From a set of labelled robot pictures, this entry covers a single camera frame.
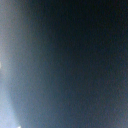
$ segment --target dark background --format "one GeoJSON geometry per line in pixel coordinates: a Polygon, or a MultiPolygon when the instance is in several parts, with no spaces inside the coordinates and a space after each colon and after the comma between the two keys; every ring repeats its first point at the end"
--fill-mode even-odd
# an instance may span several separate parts
{"type": "Polygon", "coordinates": [[[22,128],[128,126],[128,3],[7,2],[7,88],[22,128]]]}

